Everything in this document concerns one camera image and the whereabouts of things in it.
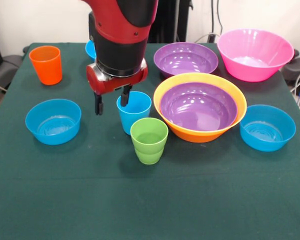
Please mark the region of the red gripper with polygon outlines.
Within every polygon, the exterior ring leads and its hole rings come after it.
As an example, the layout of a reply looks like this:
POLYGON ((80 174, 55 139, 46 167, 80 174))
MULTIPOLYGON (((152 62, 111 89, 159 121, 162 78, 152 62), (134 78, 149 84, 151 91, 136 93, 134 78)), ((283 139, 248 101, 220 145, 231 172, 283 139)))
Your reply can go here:
POLYGON ((94 111, 97 116, 103 114, 104 104, 102 95, 104 94, 123 88, 120 105, 125 107, 128 104, 132 86, 145 80, 148 75, 148 66, 144 58, 140 67, 140 70, 136 74, 127 77, 111 76, 104 73, 96 63, 89 64, 86 67, 86 77, 91 89, 94 91, 94 111))

